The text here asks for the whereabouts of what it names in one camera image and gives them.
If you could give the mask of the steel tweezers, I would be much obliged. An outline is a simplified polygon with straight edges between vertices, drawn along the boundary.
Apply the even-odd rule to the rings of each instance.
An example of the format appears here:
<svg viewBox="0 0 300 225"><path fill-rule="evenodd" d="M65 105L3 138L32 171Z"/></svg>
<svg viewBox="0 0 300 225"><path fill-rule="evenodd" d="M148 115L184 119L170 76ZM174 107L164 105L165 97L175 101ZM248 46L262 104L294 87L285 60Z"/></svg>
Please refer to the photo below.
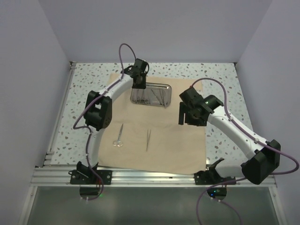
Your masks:
<svg viewBox="0 0 300 225"><path fill-rule="evenodd" d="M148 129L147 130L147 137L146 137L146 151L148 151L150 135L151 135L151 129Z"/></svg>

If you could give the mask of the beige cloth wrap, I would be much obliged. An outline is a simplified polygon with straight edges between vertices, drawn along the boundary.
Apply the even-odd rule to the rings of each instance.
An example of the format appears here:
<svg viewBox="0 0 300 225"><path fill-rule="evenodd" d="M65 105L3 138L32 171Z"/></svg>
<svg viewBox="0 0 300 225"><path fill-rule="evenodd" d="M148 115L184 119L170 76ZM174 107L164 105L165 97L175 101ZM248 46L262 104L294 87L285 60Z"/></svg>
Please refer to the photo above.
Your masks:
<svg viewBox="0 0 300 225"><path fill-rule="evenodd" d="M206 167L205 128L179 125L179 95L192 79L148 77L150 83L172 88L167 108L131 103L131 90L122 93L112 105L112 121L99 145L98 162L102 166L152 172L193 174ZM124 124L122 147L113 146ZM151 129L148 151L147 130Z"/></svg>

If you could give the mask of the steel surgical scissors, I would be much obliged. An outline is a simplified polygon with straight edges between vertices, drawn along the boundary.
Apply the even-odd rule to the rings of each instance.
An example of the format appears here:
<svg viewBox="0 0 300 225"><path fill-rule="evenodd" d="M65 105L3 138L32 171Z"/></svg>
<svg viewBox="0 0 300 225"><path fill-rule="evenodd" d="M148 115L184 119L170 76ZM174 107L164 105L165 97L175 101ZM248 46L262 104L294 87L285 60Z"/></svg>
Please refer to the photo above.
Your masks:
<svg viewBox="0 0 300 225"><path fill-rule="evenodd" d="M131 102L138 105L149 105L150 100L147 89L133 89L131 92Z"/></svg>
<svg viewBox="0 0 300 225"><path fill-rule="evenodd" d="M121 135L124 124L121 125L117 140L113 141L113 146L122 147L123 142L121 141Z"/></svg>

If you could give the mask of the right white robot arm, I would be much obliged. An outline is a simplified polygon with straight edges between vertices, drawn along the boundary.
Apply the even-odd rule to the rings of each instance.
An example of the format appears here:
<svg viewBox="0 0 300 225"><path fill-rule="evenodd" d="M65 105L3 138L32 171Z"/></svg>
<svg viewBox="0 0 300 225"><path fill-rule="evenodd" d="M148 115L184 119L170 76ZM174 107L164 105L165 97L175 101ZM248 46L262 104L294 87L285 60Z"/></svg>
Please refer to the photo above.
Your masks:
<svg viewBox="0 0 300 225"><path fill-rule="evenodd" d="M221 130L246 156L240 165L220 158L206 171L194 174L204 184L219 184L234 181L235 177L245 177L259 185L278 168L280 154L270 150L281 150L276 141L267 141L254 134L231 113L225 111L224 103L214 95L202 97L193 87L180 94L179 124L205 127L208 123Z"/></svg>

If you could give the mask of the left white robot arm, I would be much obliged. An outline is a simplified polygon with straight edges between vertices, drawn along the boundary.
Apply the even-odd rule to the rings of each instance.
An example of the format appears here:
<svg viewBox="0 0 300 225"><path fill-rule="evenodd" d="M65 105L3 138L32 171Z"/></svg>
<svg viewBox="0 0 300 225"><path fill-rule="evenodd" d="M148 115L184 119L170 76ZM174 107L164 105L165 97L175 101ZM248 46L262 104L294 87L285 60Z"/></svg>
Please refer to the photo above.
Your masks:
<svg viewBox="0 0 300 225"><path fill-rule="evenodd" d="M123 92L129 88L145 89L146 76L149 71L149 64L142 59L135 59L133 65L123 68L119 77L114 80L102 93L91 91L88 94L86 107L73 125L73 129L86 128L90 134L85 147L85 158L87 168L81 173L81 179L92 184L97 180L97 163L91 164L89 154L89 143L93 134L93 128L99 134L109 126L112 120L112 105Z"/></svg>

